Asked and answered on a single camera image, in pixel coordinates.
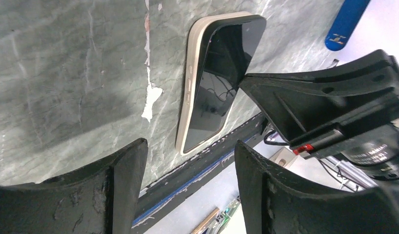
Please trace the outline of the beige phone case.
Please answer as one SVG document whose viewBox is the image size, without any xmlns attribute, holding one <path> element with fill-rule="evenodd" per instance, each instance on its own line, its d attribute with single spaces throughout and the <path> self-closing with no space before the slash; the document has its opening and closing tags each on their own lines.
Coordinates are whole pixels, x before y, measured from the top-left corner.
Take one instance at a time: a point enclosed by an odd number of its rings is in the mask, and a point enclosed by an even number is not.
<svg viewBox="0 0 399 234">
<path fill-rule="evenodd" d="M 198 147 L 204 145 L 206 140 L 200 142 L 193 149 L 184 152 L 184 146 L 186 136 L 188 133 L 188 127 L 194 106 L 194 94 L 196 89 L 196 75 L 198 71 L 198 61 L 200 54 L 200 45 L 202 36 L 204 35 L 205 29 L 213 22 L 225 19 L 235 19 L 240 17 L 251 16 L 252 14 L 246 11 L 227 13 L 214 16 L 206 16 L 198 19 L 191 27 L 188 34 L 187 41 L 187 54 L 186 54 L 186 68 L 184 75 L 184 87 L 182 97 L 182 108 L 179 120 L 179 126 L 177 131 L 175 148 L 177 152 L 182 155 L 188 155 Z"/>
</svg>

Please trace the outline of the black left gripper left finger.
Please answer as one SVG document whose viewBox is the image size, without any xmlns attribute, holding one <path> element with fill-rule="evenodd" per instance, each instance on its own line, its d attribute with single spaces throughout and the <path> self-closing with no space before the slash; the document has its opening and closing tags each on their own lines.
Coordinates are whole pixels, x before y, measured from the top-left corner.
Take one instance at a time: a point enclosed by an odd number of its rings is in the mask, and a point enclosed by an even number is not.
<svg viewBox="0 0 399 234">
<path fill-rule="evenodd" d="M 139 138 L 42 183 L 0 186 L 0 234 L 129 234 L 147 154 Z"/>
</svg>

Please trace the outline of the black phone front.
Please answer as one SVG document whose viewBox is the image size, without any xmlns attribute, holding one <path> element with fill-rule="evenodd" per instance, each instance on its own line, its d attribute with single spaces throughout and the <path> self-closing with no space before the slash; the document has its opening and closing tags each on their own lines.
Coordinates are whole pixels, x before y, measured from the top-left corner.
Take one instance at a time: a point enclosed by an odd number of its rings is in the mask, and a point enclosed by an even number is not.
<svg viewBox="0 0 399 234">
<path fill-rule="evenodd" d="M 205 29 L 184 152 L 209 141 L 225 127 L 265 28 L 266 19 L 252 14 L 218 20 Z"/>
</svg>

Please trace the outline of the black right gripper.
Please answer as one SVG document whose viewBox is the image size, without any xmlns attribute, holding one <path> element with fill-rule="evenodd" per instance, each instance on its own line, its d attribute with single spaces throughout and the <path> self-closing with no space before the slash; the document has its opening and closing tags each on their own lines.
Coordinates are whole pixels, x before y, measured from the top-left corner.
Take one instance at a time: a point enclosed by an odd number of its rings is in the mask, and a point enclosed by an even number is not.
<svg viewBox="0 0 399 234">
<path fill-rule="evenodd" d="M 296 154 L 399 181 L 399 65 L 383 50 L 324 70 L 247 74 L 240 88 Z"/>
</svg>

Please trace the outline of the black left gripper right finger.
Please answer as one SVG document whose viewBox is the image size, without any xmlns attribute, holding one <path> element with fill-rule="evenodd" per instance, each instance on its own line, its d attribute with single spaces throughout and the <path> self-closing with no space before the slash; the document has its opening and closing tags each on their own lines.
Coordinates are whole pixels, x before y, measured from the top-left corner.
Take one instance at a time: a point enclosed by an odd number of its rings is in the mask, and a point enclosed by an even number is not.
<svg viewBox="0 0 399 234">
<path fill-rule="evenodd" d="M 249 234 L 399 234 L 399 186 L 357 193 L 323 186 L 242 141 L 235 166 Z"/>
</svg>

